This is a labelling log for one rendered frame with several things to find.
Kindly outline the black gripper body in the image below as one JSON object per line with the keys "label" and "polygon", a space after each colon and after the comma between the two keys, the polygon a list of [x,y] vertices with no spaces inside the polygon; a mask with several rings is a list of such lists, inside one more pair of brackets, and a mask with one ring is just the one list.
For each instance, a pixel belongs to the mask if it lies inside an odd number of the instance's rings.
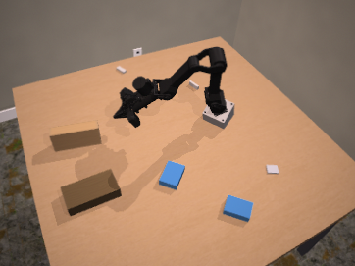
{"label": "black gripper body", "polygon": [[[130,107],[129,105],[127,105],[125,102],[124,104],[127,106],[126,110],[127,110],[127,119],[128,121],[135,127],[139,127],[140,126],[140,120],[139,120],[139,117],[135,114],[135,112],[138,114],[139,113],[139,110],[142,109],[142,108],[148,108],[146,101],[144,100],[143,96],[141,94],[137,94],[136,97],[139,97],[139,100],[138,102]],[[129,109],[128,109],[129,107]],[[133,112],[132,112],[133,111]]]}

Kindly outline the blue rectangular block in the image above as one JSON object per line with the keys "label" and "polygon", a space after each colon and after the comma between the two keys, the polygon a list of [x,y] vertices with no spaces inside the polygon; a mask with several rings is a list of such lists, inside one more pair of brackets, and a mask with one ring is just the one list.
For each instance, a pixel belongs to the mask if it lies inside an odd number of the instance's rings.
{"label": "blue rectangular block", "polygon": [[228,195],[227,203],[223,214],[230,217],[249,222],[253,202]]}
{"label": "blue rectangular block", "polygon": [[179,163],[168,161],[164,172],[159,180],[159,185],[177,190],[178,184],[184,173],[185,166]]}

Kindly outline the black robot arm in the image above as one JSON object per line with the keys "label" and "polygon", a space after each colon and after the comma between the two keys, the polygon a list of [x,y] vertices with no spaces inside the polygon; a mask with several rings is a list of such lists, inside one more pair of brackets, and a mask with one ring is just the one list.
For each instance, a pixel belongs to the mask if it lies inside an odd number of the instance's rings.
{"label": "black robot arm", "polygon": [[[210,67],[198,65],[199,61],[206,56],[209,56]],[[208,104],[211,112],[216,117],[228,111],[224,92],[220,89],[222,73],[226,70],[227,66],[228,64],[224,48],[207,48],[197,55],[188,57],[188,60],[170,78],[165,78],[163,80],[152,79],[153,81],[151,81],[150,78],[146,79],[141,76],[135,78],[132,86],[136,92],[132,92],[124,87],[120,92],[120,98],[130,107],[138,102],[139,97],[136,97],[138,93],[143,96],[147,104],[150,104],[157,99],[171,100],[177,94],[178,88],[188,78],[196,72],[203,72],[210,74],[209,87],[204,87],[206,91],[206,93],[204,91],[206,105]]]}

